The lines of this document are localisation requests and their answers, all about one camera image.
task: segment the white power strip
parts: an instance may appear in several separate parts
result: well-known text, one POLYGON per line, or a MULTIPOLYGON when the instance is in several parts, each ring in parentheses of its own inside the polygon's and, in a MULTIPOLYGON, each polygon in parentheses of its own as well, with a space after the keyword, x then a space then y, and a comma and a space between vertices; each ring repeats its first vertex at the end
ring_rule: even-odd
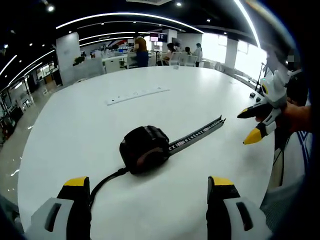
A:
POLYGON ((124 101, 130 100, 130 99, 136 99, 136 98, 140 98, 140 97, 143 97, 143 96, 146 96, 146 95, 161 93, 161 92, 165 92, 165 91, 170 91, 170 89, 159 86, 157 88, 135 91, 133 93, 129 93, 129 94, 126 94, 126 95, 123 95, 123 96, 116 96, 116 97, 113 97, 113 98, 109 98, 105 102, 109 106, 109 105, 113 105, 113 104, 117 104, 117 103, 120 103, 120 102, 124 102, 124 101))

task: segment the monitor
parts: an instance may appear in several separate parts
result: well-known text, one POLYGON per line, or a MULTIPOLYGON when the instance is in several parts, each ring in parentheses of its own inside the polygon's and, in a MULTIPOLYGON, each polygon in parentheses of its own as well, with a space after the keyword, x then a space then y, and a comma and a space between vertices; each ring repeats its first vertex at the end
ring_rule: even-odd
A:
POLYGON ((167 43, 168 34, 162 32, 150 32, 150 41, 167 43))

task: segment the tape measure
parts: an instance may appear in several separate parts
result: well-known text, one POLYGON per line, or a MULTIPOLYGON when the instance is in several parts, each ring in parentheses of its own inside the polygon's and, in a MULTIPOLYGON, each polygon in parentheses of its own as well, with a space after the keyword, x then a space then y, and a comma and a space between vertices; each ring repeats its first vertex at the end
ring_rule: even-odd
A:
POLYGON ((109 180, 130 172, 138 175, 165 163, 170 156, 194 144, 205 136, 222 127, 226 119, 222 116, 172 143, 160 129, 155 126, 140 126, 127 135, 120 143, 120 154, 125 168, 103 179, 90 194, 90 208, 99 189, 109 180))

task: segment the woman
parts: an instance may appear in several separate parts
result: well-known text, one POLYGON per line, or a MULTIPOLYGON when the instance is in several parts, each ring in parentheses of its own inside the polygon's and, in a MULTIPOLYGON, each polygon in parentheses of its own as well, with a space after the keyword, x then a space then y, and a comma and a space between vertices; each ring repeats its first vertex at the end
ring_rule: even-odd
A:
POLYGON ((196 44, 196 50, 194 51, 194 53, 192 55, 198 57, 195 62, 195 66, 198 68, 199 64, 202 62, 202 47, 201 47, 200 43, 196 44))
POLYGON ((185 50, 186 54, 192 55, 190 52, 190 47, 186 46, 184 50, 185 50))
POLYGON ((138 33, 135 34, 134 51, 136 52, 136 61, 138 68, 148 67, 149 54, 146 40, 138 33))
POLYGON ((171 59, 172 53, 175 52, 175 45, 170 42, 167 45, 168 53, 164 56, 164 58, 157 62, 158 66, 169 66, 169 60, 171 59))

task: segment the white round table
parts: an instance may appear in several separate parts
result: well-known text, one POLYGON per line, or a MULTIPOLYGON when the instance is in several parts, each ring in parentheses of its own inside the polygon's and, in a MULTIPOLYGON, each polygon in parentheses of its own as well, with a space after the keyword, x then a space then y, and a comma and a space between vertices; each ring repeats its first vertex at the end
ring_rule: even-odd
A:
POLYGON ((88 176, 92 190, 124 167, 119 144, 139 126, 161 128, 170 141, 222 115, 224 125, 173 155, 158 171, 106 183, 92 208, 93 240, 207 239, 208 176, 232 180, 260 206, 272 171, 274 135, 243 145, 255 120, 237 115, 255 103, 248 86, 213 69, 157 66, 109 73, 56 92, 24 148, 18 205, 24 229, 63 184, 88 176), (156 87, 170 91, 113 105, 106 100, 156 87))

